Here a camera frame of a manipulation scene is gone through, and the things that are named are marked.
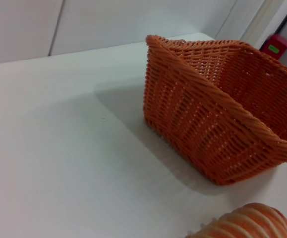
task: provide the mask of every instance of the wicker basket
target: wicker basket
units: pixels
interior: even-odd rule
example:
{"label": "wicker basket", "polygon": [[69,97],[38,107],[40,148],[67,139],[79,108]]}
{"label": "wicker basket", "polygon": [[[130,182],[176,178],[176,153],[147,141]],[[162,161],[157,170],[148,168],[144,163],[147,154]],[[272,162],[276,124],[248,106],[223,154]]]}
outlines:
{"label": "wicker basket", "polygon": [[147,36],[147,125],[219,185],[287,162],[287,68],[240,41]]}
{"label": "wicker basket", "polygon": [[277,209],[251,203],[221,216],[186,238],[287,238],[287,219]]}

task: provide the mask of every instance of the green label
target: green label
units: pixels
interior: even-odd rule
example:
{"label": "green label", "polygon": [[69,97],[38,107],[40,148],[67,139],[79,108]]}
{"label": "green label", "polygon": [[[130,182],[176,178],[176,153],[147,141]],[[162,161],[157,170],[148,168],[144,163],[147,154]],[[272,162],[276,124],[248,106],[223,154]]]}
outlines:
{"label": "green label", "polygon": [[279,53],[279,49],[273,45],[269,45],[268,49],[274,53]]}

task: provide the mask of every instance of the white table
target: white table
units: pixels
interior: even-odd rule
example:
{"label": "white table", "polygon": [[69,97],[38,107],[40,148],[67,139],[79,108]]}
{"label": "white table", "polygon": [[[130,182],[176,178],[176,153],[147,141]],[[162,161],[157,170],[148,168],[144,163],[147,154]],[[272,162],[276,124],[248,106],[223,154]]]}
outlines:
{"label": "white table", "polygon": [[287,216],[287,164],[217,187],[145,126],[146,54],[0,65],[0,238],[181,238],[254,201]]}

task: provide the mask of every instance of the red box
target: red box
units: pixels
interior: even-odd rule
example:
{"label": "red box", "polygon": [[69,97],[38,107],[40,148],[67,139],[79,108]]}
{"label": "red box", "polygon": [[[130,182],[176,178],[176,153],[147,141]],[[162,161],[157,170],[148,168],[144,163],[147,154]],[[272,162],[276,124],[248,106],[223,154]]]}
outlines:
{"label": "red box", "polygon": [[287,40],[277,34],[270,37],[261,51],[278,60],[286,50]]}

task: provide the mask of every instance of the woven basket wall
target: woven basket wall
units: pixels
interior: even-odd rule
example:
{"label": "woven basket wall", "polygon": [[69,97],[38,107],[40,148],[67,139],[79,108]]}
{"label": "woven basket wall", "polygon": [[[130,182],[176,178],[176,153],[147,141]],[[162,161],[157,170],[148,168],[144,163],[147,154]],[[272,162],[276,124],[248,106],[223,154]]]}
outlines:
{"label": "woven basket wall", "polygon": [[287,162],[287,68],[239,41],[148,36],[148,126],[219,185]]}
{"label": "woven basket wall", "polygon": [[287,219],[275,208],[251,203],[186,238],[287,238]]}

